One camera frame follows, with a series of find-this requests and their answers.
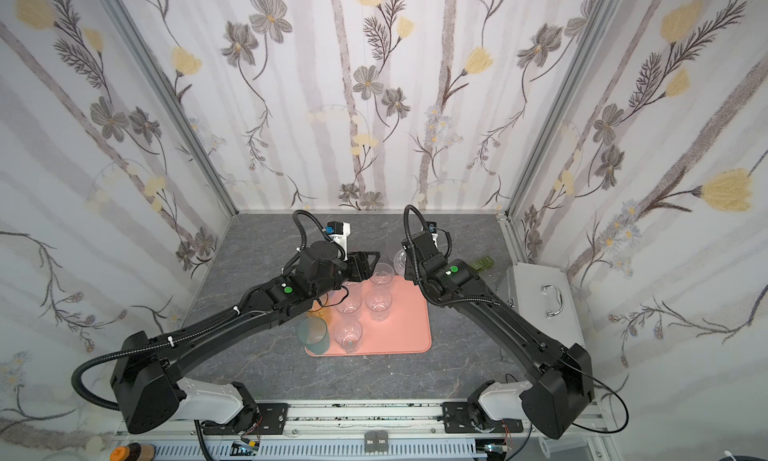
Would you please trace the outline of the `clear faceted glass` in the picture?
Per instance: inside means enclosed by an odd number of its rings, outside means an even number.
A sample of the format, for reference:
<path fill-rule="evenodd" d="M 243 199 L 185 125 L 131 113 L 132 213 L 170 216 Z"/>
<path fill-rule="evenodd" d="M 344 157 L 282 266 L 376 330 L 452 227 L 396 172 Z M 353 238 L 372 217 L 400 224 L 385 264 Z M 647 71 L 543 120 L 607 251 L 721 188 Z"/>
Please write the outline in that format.
<path fill-rule="evenodd" d="M 362 307 L 362 296 L 360 290 L 349 287 L 347 297 L 338 304 L 335 309 L 344 316 L 358 316 Z"/>
<path fill-rule="evenodd" d="M 363 337 L 363 326 L 353 318 L 341 319 L 333 329 L 334 341 L 346 353 L 356 352 Z"/>

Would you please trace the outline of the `frosted dotted clear cup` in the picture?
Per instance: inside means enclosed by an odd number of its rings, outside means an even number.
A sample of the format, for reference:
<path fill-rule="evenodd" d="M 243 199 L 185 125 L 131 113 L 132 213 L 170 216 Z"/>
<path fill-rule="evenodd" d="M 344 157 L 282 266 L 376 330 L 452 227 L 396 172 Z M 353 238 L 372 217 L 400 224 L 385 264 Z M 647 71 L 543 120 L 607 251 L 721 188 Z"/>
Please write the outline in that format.
<path fill-rule="evenodd" d="M 383 322 L 389 317 L 392 303 L 392 294 L 388 288 L 374 287 L 365 297 L 370 317 L 376 322 Z"/>

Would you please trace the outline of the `tall yellow plastic cup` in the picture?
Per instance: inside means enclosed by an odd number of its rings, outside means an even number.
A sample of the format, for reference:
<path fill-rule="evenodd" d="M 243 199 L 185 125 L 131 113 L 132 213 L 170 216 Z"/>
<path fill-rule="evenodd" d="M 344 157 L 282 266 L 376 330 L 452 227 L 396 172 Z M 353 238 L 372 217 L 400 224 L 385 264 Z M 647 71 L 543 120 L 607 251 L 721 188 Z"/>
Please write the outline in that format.
<path fill-rule="evenodd" d="M 324 307 L 319 301 L 315 301 L 307 315 L 312 318 L 323 320 L 327 325 L 331 324 L 333 312 L 331 308 Z"/>

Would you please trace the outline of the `pink plastic tray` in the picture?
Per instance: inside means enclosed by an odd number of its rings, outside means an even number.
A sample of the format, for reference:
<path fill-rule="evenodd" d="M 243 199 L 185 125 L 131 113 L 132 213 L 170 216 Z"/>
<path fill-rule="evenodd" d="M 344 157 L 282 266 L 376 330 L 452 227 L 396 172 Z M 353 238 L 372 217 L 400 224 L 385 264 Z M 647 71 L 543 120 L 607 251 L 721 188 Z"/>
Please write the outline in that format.
<path fill-rule="evenodd" d="M 427 352 L 432 346 L 429 313 L 427 301 L 419 289 L 400 276 L 395 276 L 390 283 L 393 303 L 386 311 L 387 317 L 382 321 L 374 320 L 373 312 L 365 304 L 365 296 L 373 288 L 370 281 L 365 281 L 359 288 L 362 304 L 352 313 L 342 313 L 339 306 L 334 307 L 335 313 L 329 323 L 330 346 L 323 354 L 314 354 L 308 349 L 306 353 L 312 357 L 341 357 L 341 356 L 376 356 L 394 354 L 420 354 Z M 352 342 L 352 350 L 348 351 L 336 341 L 336 333 L 340 333 L 338 325 L 362 327 L 362 335 L 358 341 Z"/>

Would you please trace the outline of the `tall teal plastic cup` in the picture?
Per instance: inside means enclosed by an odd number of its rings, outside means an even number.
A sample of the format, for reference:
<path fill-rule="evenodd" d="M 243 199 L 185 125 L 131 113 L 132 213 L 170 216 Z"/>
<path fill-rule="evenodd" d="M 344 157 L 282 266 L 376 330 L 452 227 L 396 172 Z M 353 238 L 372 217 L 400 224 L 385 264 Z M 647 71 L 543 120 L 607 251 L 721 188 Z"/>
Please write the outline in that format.
<path fill-rule="evenodd" d="M 297 338 L 311 355 L 323 355 L 330 347 L 328 325 L 321 318 L 308 317 L 302 320 L 297 328 Z"/>

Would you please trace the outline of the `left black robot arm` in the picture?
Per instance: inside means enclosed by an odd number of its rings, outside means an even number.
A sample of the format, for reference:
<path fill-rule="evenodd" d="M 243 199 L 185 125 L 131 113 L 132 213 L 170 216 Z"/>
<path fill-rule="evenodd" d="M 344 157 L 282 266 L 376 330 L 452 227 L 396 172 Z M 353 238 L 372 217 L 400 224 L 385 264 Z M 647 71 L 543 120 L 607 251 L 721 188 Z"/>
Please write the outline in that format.
<path fill-rule="evenodd" d="M 121 350 L 82 363 L 71 375 L 72 388 L 85 401 L 120 412 L 130 433 L 151 431 L 192 401 L 182 388 L 190 371 L 248 337 L 309 311 L 315 300 L 345 283 L 370 279 L 379 259 L 377 251 L 342 254 L 338 244 L 316 241 L 299 252 L 297 265 L 249 288 L 234 306 L 153 338 L 137 332 Z M 113 400 L 96 395 L 82 380 L 86 371 L 108 362 L 115 364 Z"/>

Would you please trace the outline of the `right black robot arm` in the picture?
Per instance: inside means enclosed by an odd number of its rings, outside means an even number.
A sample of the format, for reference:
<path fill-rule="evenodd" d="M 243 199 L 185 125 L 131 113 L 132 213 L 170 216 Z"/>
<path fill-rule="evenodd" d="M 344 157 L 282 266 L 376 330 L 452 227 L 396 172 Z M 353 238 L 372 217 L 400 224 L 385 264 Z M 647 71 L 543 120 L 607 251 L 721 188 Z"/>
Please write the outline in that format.
<path fill-rule="evenodd" d="M 528 420 L 545 436 L 558 439 L 594 400 L 598 380 L 589 353 L 548 336 L 499 298 L 466 262 L 450 261 L 425 229 L 407 232 L 406 278 L 438 307 L 456 309 L 506 349 L 525 370 L 531 387 L 518 395 Z"/>

